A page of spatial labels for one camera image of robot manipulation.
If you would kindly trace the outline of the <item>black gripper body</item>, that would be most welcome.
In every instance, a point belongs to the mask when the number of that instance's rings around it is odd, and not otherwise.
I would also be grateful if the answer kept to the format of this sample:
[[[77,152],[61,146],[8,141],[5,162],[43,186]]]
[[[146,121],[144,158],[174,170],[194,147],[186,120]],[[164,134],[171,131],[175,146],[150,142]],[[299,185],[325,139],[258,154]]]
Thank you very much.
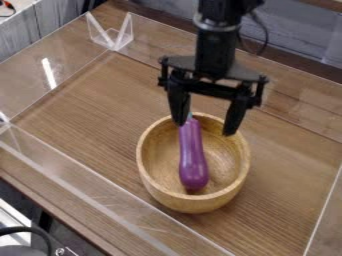
[[[159,86],[167,92],[170,79],[179,81],[188,93],[230,100],[248,98],[248,108],[262,104],[268,78],[236,63],[236,43],[240,42],[240,22],[196,22],[195,54],[163,56]]]

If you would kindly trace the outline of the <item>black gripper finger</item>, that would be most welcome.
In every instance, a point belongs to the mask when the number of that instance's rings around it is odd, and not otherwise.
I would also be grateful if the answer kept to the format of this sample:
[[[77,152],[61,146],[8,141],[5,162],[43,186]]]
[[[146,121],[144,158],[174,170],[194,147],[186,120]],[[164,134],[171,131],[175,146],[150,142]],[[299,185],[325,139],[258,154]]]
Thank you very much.
[[[174,79],[167,82],[167,98],[174,123],[183,126],[190,113],[191,95],[186,86]]]
[[[223,135],[231,136],[236,133],[244,114],[248,108],[248,98],[246,96],[238,96],[231,102],[230,108],[226,114]]]

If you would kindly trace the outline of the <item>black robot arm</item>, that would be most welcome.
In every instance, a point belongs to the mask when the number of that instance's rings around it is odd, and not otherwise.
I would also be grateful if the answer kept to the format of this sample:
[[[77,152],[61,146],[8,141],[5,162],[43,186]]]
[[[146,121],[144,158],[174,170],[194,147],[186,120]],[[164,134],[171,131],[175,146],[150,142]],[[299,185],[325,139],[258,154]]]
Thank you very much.
[[[239,30],[244,15],[254,15],[264,0],[199,0],[194,15],[198,28],[192,56],[164,56],[159,86],[164,88],[172,121],[182,126],[190,113],[192,94],[231,102],[223,134],[236,133],[246,112],[262,104],[266,75],[235,60]]]

